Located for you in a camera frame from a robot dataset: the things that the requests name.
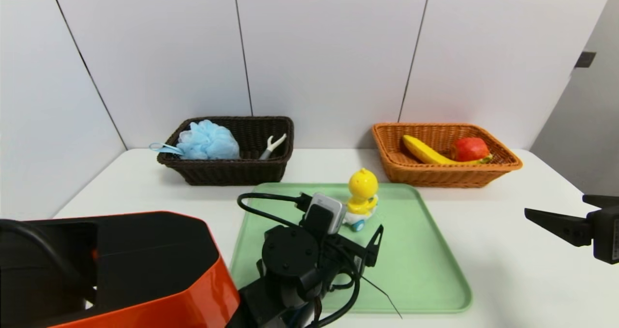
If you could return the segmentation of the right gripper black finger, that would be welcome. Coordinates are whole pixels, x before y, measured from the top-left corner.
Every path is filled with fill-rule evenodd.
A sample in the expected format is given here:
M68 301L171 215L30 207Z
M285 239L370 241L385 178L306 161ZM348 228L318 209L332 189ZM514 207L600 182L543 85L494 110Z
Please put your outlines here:
M526 219L576 247L592 244L592 226L586 218L524 209Z
M619 206L619 197L607 195L583 195L582 202L596 206L600 209L605 209Z

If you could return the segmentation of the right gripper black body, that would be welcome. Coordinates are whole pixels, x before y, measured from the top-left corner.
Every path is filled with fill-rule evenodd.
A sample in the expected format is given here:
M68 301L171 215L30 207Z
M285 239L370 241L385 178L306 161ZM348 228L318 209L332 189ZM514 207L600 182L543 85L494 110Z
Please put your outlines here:
M617 264L619 208L614 206L592 211L588 213L587 220L591 224L595 259L611 265Z

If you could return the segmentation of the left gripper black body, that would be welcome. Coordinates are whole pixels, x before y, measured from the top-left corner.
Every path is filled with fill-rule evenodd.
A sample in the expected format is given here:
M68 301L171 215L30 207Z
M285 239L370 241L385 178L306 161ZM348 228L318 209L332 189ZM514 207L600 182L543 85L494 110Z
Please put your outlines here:
M353 270L363 275L366 266L366 249L342 235L327 235L324 239L327 250L335 253L337 262L343 269Z

